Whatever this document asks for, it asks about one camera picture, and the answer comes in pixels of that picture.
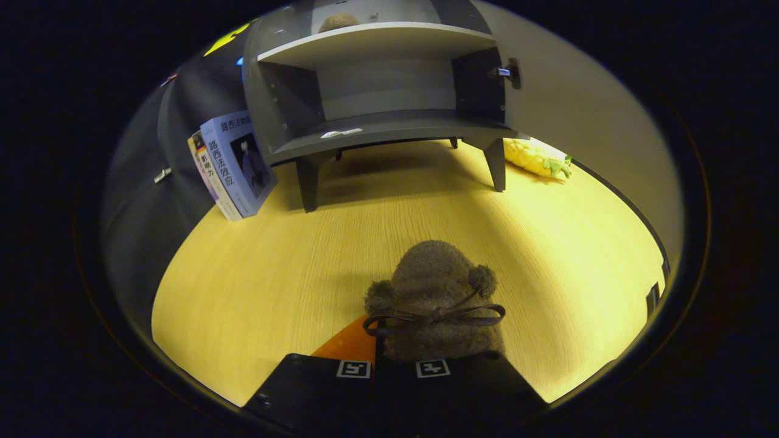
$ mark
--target wood grain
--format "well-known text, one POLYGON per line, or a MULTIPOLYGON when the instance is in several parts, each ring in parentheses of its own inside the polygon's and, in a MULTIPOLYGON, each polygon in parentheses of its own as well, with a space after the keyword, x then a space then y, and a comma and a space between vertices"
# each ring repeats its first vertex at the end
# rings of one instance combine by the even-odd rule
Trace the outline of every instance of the wood grain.
POLYGON ((302 209, 293 164, 259 213, 214 207, 168 267, 155 342, 242 406, 290 352, 311 354, 364 311, 413 244, 436 238, 493 268, 509 360, 553 401, 616 358, 664 290, 662 256, 639 218, 579 168, 567 183, 507 164, 492 188, 480 150, 448 141, 349 150, 320 172, 319 209, 302 209))

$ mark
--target gray shelf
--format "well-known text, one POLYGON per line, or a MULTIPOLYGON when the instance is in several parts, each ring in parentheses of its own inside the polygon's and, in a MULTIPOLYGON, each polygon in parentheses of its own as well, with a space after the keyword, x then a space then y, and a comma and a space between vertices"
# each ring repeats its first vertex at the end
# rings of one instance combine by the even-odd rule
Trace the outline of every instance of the gray shelf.
POLYGON ((456 110, 387 111, 324 122, 284 144, 271 155, 272 164, 327 150, 371 143, 452 137, 514 137, 516 131, 499 123, 457 114, 456 110), (329 131, 361 128, 361 132, 322 138, 329 131))

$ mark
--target ar tag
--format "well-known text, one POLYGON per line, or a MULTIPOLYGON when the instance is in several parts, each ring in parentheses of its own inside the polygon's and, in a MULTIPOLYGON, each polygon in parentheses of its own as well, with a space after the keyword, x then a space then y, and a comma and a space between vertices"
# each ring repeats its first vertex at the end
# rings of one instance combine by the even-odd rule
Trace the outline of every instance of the ar tag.
POLYGON ((417 378, 449 376, 449 366, 445 359, 417 362, 417 378))
POLYGON ((370 379, 371 363, 368 361, 342 360, 340 365, 338 365, 336 377, 370 379))

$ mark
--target shelf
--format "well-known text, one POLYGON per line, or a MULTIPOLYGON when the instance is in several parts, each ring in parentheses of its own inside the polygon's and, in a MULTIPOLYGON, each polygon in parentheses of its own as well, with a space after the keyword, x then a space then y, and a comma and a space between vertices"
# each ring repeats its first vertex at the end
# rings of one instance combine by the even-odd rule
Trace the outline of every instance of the shelf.
POLYGON ((495 47, 495 38, 475 30, 435 23, 371 23, 301 38, 257 56, 303 69, 391 58, 452 59, 495 47))
POLYGON ((273 152, 270 162, 275 164, 324 150, 363 144, 465 136, 514 137, 516 131, 498 123, 459 115, 455 110, 386 111, 339 118, 318 125, 309 134, 299 136, 273 152), (355 128, 362 131, 322 138, 329 131, 355 128))

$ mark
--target orange object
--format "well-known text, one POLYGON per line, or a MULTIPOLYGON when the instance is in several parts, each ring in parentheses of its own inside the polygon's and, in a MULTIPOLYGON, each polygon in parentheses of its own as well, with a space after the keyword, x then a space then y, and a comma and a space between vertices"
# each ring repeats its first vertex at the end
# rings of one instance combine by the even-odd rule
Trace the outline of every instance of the orange object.
POLYGON ((311 355, 318 358, 365 360, 373 364, 376 356, 376 338, 365 333, 362 323, 368 315, 357 318, 311 355))

